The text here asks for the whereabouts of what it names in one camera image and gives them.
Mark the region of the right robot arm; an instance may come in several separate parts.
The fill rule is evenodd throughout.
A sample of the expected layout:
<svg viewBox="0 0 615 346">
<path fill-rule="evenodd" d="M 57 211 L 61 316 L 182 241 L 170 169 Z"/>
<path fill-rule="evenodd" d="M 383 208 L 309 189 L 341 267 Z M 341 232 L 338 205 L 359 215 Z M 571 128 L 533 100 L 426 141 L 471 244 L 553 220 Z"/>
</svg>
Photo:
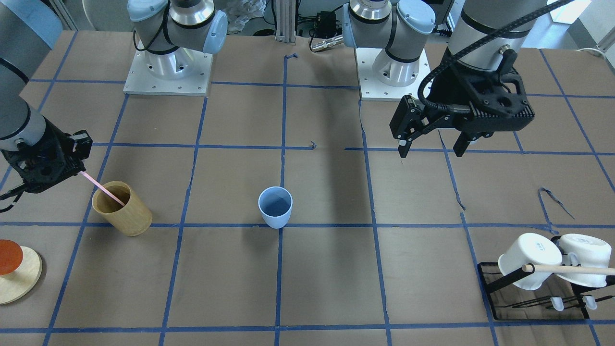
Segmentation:
<svg viewBox="0 0 615 346">
<path fill-rule="evenodd" d="M 228 32 L 227 15 L 212 0 L 129 0 L 127 15 L 141 40 L 135 48 L 148 57 L 154 76 L 185 76 L 189 51 L 216 54 Z M 93 143 L 88 132 L 61 131 L 21 97 L 62 30 L 59 17 L 40 0 L 1 2 L 0 146 L 23 181 L 3 200 L 41 193 L 86 170 Z"/>
</svg>

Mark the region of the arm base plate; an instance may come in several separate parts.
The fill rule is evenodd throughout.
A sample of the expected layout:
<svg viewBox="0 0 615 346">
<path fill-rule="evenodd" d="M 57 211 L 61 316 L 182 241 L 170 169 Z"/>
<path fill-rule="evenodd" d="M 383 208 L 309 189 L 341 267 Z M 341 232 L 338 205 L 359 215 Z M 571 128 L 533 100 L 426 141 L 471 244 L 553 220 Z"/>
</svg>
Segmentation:
<svg viewBox="0 0 615 346">
<path fill-rule="evenodd" d="M 402 96 L 418 99 L 418 86 L 431 71 L 426 51 L 419 60 L 403 64 L 391 61 L 377 72 L 374 68 L 383 49 L 356 48 L 357 73 L 361 99 L 369 101 L 398 101 Z"/>
<path fill-rule="evenodd" d="M 137 52 L 123 92 L 142 96 L 206 96 L 214 55 L 179 48 L 157 55 Z"/>
</svg>

